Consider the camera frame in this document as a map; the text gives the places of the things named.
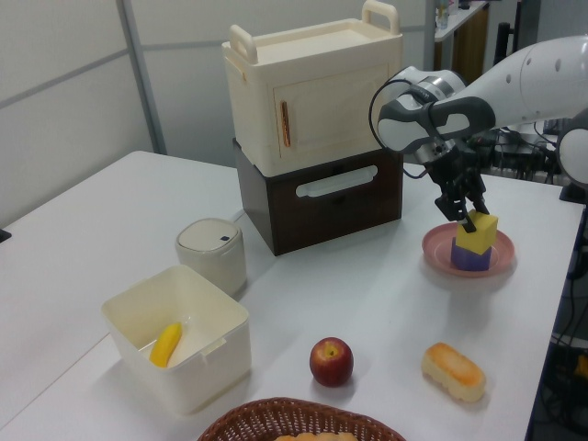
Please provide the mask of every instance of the cabinet door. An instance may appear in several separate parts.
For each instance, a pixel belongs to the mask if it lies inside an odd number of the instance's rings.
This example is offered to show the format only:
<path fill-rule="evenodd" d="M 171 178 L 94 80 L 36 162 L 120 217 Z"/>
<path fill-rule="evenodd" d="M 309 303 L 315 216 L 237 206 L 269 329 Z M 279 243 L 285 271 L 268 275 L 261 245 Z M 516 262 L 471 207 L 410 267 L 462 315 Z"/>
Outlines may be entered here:
<path fill-rule="evenodd" d="M 373 143 L 369 103 L 387 79 L 383 64 L 275 88 L 280 158 Z"/>

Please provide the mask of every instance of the cream storage cabinet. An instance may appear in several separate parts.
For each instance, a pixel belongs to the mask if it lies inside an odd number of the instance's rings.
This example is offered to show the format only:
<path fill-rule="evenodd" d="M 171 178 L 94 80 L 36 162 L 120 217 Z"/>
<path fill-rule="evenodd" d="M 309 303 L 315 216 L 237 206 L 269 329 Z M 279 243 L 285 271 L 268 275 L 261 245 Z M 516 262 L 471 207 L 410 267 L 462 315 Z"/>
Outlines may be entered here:
<path fill-rule="evenodd" d="M 230 34 L 222 49 L 235 137 L 264 176 L 379 148 L 368 111 L 378 88 L 401 69 L 393 6 L 367 0 L 360 20 L 260 37 L 232 26 Z"/>

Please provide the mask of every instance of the pink plate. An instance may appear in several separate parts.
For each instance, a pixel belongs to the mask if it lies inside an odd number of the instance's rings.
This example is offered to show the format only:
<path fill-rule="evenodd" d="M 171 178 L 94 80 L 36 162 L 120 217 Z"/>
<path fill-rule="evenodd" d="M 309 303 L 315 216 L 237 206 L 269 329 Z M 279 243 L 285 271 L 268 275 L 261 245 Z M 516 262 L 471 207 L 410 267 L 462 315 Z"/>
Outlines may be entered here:
<path fill-rule="evenodd" d="M 487 271 L 462 271 L 451 263 L 451 242 L 456 236 L 457 224 L 446 223 L 428 232 L 423 238 L 424 259 L 441 271 L 462 277 L 487 277 L 502 273 L 513 262 L 515 246 L 506 234 L 498 231 L 492 246 L 490 268 Z"/>

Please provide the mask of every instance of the brown basket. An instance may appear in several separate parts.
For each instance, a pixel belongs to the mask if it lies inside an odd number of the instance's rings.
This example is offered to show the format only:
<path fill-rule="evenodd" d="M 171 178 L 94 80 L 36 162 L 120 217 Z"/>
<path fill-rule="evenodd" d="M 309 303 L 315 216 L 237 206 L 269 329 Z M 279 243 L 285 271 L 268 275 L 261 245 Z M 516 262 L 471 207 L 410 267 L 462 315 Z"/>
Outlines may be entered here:
<path fill-rule="evenodd" d="M 270 398 L 225 413 L 198 441 L 274 441 L 282 435 L 348 432 L 358 441 L 405 441 L 386 425 L 317 402 Z"/>

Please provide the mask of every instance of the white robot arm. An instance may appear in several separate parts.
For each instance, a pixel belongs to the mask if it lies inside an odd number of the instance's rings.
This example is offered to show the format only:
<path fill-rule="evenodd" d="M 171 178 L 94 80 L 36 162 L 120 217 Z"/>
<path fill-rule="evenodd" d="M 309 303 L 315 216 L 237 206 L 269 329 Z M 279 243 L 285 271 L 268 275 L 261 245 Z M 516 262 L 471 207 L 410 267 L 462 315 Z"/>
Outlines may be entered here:
<path fill-rule="evenodd" d="M 465 198 L 488 212 L 485 188 L 453 140 L 520 122 L 575 117 L 558 140 L 558 161 L 572 181 L 588 187 L 588 36 L 524 48 L 467 87 L 450 71 L 409 67 L 380 90 L 387 104 L 379 112 L 379 142 L 394 152 L 414 153 L 441 186 L 436 205 L 467 230 L 475 227 Z"/>

